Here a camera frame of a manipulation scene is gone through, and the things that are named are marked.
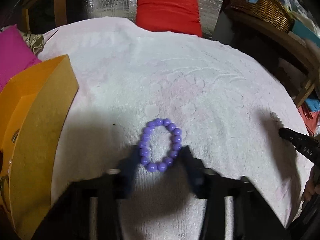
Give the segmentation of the right hand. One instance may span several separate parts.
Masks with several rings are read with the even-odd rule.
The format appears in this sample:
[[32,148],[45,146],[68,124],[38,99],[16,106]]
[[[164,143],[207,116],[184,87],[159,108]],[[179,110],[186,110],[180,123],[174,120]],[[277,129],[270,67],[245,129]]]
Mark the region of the right hand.
[[320,187],[319,184],[315,185],[313,182],[315,172],[313,168],[310,171],[310,176],[308,178],[308,181],[306,182],[304,192],[302,194],[301,201],[302,202],[309,202],[313,195],[317,194],[320,195]]

